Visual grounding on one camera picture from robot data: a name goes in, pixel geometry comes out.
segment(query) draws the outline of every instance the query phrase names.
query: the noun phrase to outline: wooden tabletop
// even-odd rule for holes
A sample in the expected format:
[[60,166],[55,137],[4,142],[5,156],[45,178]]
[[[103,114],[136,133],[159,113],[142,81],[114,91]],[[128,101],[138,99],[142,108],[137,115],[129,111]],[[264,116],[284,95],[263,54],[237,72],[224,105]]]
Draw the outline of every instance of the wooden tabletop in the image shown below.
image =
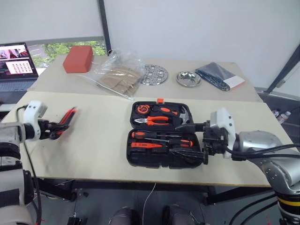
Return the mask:
[[[7,115],[4,122],[15,121],[15,109],[40,100],[48,106],[43,119],[58,122],[67,109],[79,111],[70,128],[58,140],[28,142],[38,177],[156,181],[180,184],[268,186],[258,167],[250,162],[234,162],[222,155],[209,156],[208,165],[194,169],[143,168],[131,166],[126,159],[126,143],[133,102],[109,95],[29,91]],[[137,97],[135,101],[153,101]],[[210,113],[225,107],[232,115],[236,132],[264,130],[277,135],[283,144],[292,143],[265,103],[166,98],[187,104],[194,122],[205,122]],[[202,133],[197,133],[199,140]],[[30,170],[21,148],[24,168]]]
[[[60,55],[38,78],[29,90],[96,94],[96,95],[115,95],[109,90],[100,89],[92,84],[91,81],[79,77],[75,74],[67,74],[62,65],[66,55]],[[106,60],[107,56],[94,56],[90,71],[82,75],[94,78],[95,69],[99,68]],[[179,85],[176,76],[181,71],[192,71],[211,62],[191,61],[191,60],[166,60],[166,59],[145,59],[147,64],[155,64],[164,67],[169,78],[166,82],[156,86],[141,85],[135,97],[145,98],[178,98],[178,99],[203,99],[203,100],[227,100],[227,101],[248,101],[262,102],[257,95],[253,85],[243,75],[239,66],[233,62],[218,62],[218,64],[230,72],[240,76],[245,83],[240,87],[230,91],[222,91],[205,80],[200,85],[193,88],[186,88]]]

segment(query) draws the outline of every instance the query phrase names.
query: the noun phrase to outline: yellow ring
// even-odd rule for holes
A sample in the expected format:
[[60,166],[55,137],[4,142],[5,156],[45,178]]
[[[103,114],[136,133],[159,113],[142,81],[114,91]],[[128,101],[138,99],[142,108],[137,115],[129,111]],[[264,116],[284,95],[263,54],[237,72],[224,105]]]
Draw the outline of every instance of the yellow ring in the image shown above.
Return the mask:
[[290,201],[286,201],[286,200],[283,200],[279,197],[277,197],[278,200],[286,205],[291,205],[291,206],[300,206],[300,202],[290,202]]

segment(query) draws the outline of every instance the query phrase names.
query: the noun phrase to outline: water bottle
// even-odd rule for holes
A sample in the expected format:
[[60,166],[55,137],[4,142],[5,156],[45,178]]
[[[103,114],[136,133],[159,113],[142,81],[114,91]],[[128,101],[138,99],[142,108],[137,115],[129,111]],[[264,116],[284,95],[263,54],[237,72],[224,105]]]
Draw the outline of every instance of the water bottle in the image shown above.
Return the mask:
[[277,120],[280,124],[282,124],[289,118],[290,115],[291,113],[289,111],[286,111],[285,113],[280,114],[280,116],[277,117]]

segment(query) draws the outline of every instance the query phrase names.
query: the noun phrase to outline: floor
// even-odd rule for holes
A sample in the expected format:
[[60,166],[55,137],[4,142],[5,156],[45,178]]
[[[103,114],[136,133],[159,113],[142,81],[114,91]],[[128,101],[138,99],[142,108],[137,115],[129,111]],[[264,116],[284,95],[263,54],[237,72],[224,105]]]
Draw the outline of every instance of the floor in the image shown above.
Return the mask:
[[292,114],[288,120],[282,124],[283,129],[289,135],[293,143],[300,143],[300,102],[294,99],[278,97],[276,95],[266,95],[258,93],[261,99],[271,110],[278,110],[280,113],[290,111]]
[[[228,190],[228,187],[217,187],[217,192]],[[128,206],[143,214],[143,204],[150,190],[119,190],[119,189],[83,189],[77,190],[77,201],[68,202],[61,199],[48,199],[42,196],[43,215],[42,225],[66,225],[68,218],[76,216],[87,218],[87,225],[107,225],[110,217],[118,209]],[[178,204],[192,211],[199,222],[211,225],[227,225],[232,216],[245,205],[271,194],[257,195],[242,200],[219,203],[216,205],[203,205],[203,194],[197,192],[154,191],[147,201],[144,215],[144,225],[160,225],[161,212],[165,205]],[[239,225],[242,220],[254,211],[272,203],[275,199],[267,200],[243,213],[234,224]],[[28,206],[35,218],[32,205]],[[254,217],[248,225],[278,225],[280,212],[274,206]]]

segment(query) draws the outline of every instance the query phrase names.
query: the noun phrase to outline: laptop screen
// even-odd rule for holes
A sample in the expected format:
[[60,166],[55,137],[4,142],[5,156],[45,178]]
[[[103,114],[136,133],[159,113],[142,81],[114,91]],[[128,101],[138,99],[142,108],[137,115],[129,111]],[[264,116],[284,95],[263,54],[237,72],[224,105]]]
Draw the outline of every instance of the laptop screen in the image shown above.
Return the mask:
[[26,44],[0,44],[0,79],[37,78]]

